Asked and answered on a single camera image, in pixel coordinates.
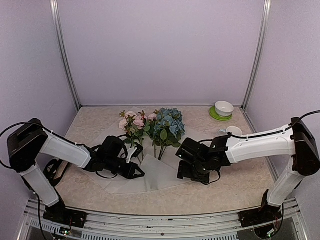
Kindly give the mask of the right aluminium corner post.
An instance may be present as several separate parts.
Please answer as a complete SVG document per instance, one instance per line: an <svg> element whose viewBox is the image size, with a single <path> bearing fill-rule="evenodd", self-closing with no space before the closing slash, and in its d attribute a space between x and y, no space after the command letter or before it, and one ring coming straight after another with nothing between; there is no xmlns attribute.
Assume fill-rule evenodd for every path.
<svg viewBox="0 0 320 240"><path fill-rule="evenodd" d="M255 86L256 79L257 79L261 58L263 55L265 38L267 35L267 30L268 30L271 5L272 5L271 0L264 1L260 30L259 30L258 41L257 41L257 47L256 47L254 59L253 59L253 66L252 66L252 69L250 72L248 86L247 86L247 89L246 89L246 92L244 95L244 99L243 99L243 102L241 105L241 108L243 109L243 111L247 110L249 103L250 103L250 99L251 99L253 91L254 91L254 86Z"/></svg>

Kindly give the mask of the white wrapping paper sheet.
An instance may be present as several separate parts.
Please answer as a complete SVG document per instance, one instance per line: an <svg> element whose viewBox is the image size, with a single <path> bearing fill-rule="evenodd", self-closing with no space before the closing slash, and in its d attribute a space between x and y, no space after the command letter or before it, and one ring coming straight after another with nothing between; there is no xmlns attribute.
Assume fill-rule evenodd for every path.
<svg viewBox="0 0 320 240"><path fill-rule="evenodd" d="M184 185L190 181L177 178L179 160L174 156L175 149L167 149L162 160L154 157L152 141L147 138L143 142L143 151L135 161L145 172L144 177L128 180L122 176L103 180L97 177L97 182L110 194L137 194L153 192Z"/></svg>

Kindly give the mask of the green round saucer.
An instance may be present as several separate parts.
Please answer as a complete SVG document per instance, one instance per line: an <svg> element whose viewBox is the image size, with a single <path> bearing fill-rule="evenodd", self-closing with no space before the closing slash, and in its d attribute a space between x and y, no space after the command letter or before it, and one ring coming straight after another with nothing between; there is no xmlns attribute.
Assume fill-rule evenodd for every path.
<svg viewBox="0 0 320 240"><path fill-rule="evenodd" d="M222 121L222 122L225 122L225 121L228 121L230 120L233 115L229 115L229 116L220 116L217 112L216 112L216 109L215 109L215 106L212 106L210 109L209 109L209 115L218 120L218 121Z"/></svg>

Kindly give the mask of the left aluminium corner post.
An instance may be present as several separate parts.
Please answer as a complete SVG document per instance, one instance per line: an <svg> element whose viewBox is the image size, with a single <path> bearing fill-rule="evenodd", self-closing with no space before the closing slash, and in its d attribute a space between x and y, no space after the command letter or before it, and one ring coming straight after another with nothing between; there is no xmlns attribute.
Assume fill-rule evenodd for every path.
<svg viewBox="0 0 320 240"><path fill-rule="evenodd" d="M66 75L67 84L71 93L71 98L73 100L73 104L75 106L76 111L78 112L81 107L81 101L80 97L76 88L76 84L74 82L72 71L67 55L67 49L64 41L64 35L63 35L63 28L60 18L60 12L59 12L59 4L57 0L50 0L50 8L51 8L51 14L53 18L53 24L55 27L57 42L58 42L58 48L63 64L63 69Z"/></svg>

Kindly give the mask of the aluminium front rail frame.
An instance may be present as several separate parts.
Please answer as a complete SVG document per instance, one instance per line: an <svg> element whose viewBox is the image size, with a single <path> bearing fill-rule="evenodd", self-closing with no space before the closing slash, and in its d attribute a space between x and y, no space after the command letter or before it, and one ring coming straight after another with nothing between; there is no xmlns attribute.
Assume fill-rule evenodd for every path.
<svg viewBox="0 0 320 240"><path fill-rule="evenodd" d="M82 228L39 219L45 206L26 205L17 240L308 240L306 224L295 199L284 202L284 217L242 226L239 211L196 215L132 215L86 210Z"/></svg>

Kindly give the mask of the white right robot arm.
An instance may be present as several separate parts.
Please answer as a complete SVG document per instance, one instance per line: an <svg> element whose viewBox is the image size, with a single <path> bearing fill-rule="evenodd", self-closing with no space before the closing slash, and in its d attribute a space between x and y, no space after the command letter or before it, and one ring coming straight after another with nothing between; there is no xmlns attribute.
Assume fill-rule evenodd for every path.
<svg viewBox="0 0 320 240"><path fill-rule="evenodd" d="M316 140L299 117L274 130L248 135L228 132L211 139L210 146L205 143L189 137L183 141L176 152L181 160L178 179L188 178L209 185L210 172L219 172L222 167L257 158L290 156L287 167L274 186L264 193L261 207L255 212L260 222L268 221L304 178L320 170Z"/></svg>

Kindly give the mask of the pink fake rose stem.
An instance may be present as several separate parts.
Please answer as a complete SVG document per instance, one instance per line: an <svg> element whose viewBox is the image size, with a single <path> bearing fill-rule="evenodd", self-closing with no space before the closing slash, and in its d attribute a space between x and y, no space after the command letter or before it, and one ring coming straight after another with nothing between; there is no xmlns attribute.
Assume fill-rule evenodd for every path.
<svg viewBox="0 0 320 240"><path fill-rule="evenodd" d="M157 149L156 149L156 143L155 143L155 130L156 130L156 125L158 121L158 113L159 110L156 109L152 114L150 114L147 117L146 124L144 127L144 132L149 136L149 138L152 140L152 146L153 146L153 153L154 157L157 157Z"/></svg>
<svg viewBox="0 0 320 240"><path fill-rule="evenodd" d="M126 138L130 140L131 146L139 144L143 146L145 127L148 118L142 110L138 113L133 111L121 111L119 115L122 120L118 126L125 132Z"/></svg>

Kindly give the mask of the light blue ceramic mug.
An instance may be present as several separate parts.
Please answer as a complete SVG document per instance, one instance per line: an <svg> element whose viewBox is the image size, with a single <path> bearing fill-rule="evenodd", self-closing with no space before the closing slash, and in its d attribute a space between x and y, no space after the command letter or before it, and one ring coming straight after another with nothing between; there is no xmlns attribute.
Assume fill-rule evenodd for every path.
<svg viewBox="0 0 320 240"><path fill-rule="evenodd" d="M235 135L235 136L242 136L243 135L243 131L237 126L229 126L227 128L222 128L217 132L217 135L218 136L225 136L228 133L231 133L232 135Z"/></svg>

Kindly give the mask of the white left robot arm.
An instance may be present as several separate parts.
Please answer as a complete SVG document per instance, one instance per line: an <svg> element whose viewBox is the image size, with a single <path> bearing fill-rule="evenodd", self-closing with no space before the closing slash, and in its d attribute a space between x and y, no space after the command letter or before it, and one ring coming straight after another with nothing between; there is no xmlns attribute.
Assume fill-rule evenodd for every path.
<svg viewBox="0 0 320 240"><path fill-rule="evenodd" d="M36 161L38 155L51 156L95 174L107 170L127 180L145 176L139 165L132 162L132 158L136 158L143 147L137 145L127 148L120 137L107 136L102 144L88 147L54 133L37 118L13 124L5 131L15 127L18 129L7 138L7 169L17 172L45 206L50 208L50 214L61 223L70 218L70 211L63 206L64 202L55 187L41 171Z"/></svg>

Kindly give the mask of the blue fake hydrangea stem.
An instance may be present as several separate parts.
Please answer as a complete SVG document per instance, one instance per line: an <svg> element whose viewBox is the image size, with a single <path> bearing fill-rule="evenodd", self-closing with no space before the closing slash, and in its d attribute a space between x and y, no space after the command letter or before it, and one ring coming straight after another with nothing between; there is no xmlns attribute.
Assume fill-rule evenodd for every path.
<svg viewBox="0 0 320 240"><path fill-rule="evenodd" d="M156 158L161 161L168 147L179 148L181 139L186 134L182 112L177 108L158 109L154 140Z"/></svg>

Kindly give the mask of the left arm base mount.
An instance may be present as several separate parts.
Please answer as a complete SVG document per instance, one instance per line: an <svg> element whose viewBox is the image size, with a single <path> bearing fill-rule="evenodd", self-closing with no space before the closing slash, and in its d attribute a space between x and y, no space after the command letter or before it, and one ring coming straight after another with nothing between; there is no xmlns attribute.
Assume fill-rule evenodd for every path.
<svg viewBox="0 0 320 240"><path fill-rule="evenodd" d="M87 213L72 209L46 209L43 218L69 227L83 228Z"/></svg>

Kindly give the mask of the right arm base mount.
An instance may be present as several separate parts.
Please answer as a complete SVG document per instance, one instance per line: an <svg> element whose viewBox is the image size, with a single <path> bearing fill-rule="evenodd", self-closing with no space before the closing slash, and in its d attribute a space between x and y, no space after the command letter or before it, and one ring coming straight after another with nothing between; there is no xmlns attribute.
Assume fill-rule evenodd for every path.
<svg viewBox="0 0 320 240"><path fill-rule="evenodd" d="M281 219L280 206L271 206L268 203L269 190L263 194L261 206L258 208L243 210L238 213L239 221L242 228L260 225L268 222L275 221L276 218Z"/></svg>

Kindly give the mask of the white ceramic bowl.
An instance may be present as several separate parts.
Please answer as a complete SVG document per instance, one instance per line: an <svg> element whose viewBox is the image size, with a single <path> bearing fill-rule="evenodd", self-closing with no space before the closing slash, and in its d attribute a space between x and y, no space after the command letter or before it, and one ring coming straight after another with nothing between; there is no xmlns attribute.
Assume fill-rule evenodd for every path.
<svg viewBox="0 0 320 240"><path fill-rule="evenodd" d="M234 112L234 106L231 103L223 100L217 101L214 104L214 108L216 113L222 117L229 117Z"/></svg>

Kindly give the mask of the aluminium corner post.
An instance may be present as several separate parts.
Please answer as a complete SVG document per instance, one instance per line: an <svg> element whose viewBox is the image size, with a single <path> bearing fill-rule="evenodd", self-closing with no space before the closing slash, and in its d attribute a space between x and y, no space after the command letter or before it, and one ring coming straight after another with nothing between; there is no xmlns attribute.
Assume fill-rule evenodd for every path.
<svg viewBox="0 0 320 240"><path fill-rule="evenodd" d="M64 35L63 35L63 28L60 18L60 12L59 12L59 4L57 0L50 0L50 8L51 8L51 14L53 18L53 24L55 27L57 42L58 42L58 48L63 64L63 69L66 75L67 84L71 93L71 98L73 100L73 104L75 106L76 111L78 112L81 107L81 101L80 97L76 88L76 84L74 82L72 71L67 55L67 49L64 41Z"/></svg>
<svg viewBox="0 0 320 240"><path fill-rule="evenodd" d="M243 99L243 102L241 105L241 108L243 109L243 111L247 110L249 103L250 103L250 99L251 99L253 91L254 91L254 86L255 86L256 79L257 79L261 58L263 55L265 38L267 35L267 30L268 30L271 5L272 5L271 0L264 1L260 30L259 30L258 41L257 41L257 47L256 47L254 59L253 59L253 66L252 66L252 69L250 72L248 86L247 86L247 89L246 89L246 92L244 95L244 99Z"/></svg>

